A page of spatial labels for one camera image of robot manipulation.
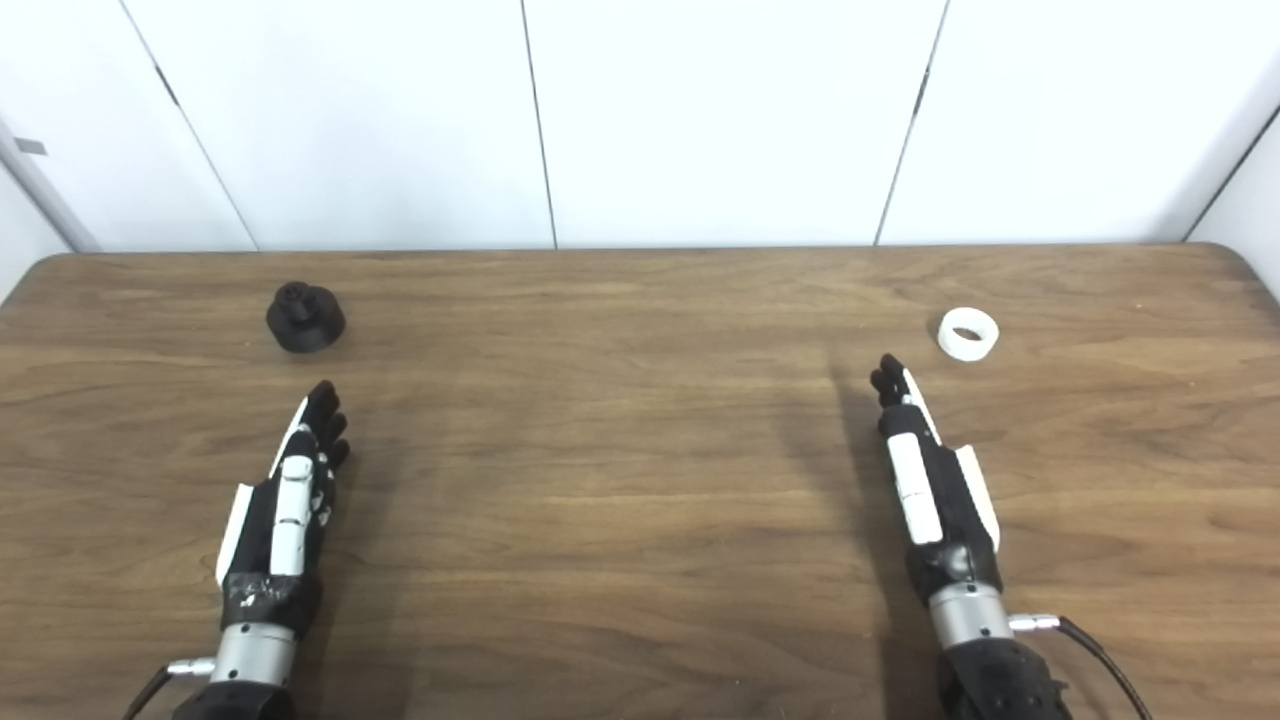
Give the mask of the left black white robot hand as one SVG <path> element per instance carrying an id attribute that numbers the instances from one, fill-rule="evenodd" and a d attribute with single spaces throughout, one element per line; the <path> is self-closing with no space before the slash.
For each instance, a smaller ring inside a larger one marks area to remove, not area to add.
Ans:
<path id="1" fill-rule="evenodd" d="M 303 397 L 266 477 L 241 484 L 218 555 L 220 628 L 283 626 L 303 638 L 319 614 L 319 561 L 349 456 L 346 415 L 330 380 Z"/>

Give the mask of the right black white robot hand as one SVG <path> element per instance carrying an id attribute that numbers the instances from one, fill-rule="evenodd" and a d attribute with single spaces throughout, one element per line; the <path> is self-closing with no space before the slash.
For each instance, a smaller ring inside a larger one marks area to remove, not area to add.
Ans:
<path id="1" fill-rule="evenodd" d="M 916 597 L 925 602 L 956 584 L 1002 591 L 1001 530 L 975 450 L 951 448 L 940 438 L 918 383 L 892 354 L 881 357 L 870 383 L 910 538 L 906 568 Z"/>

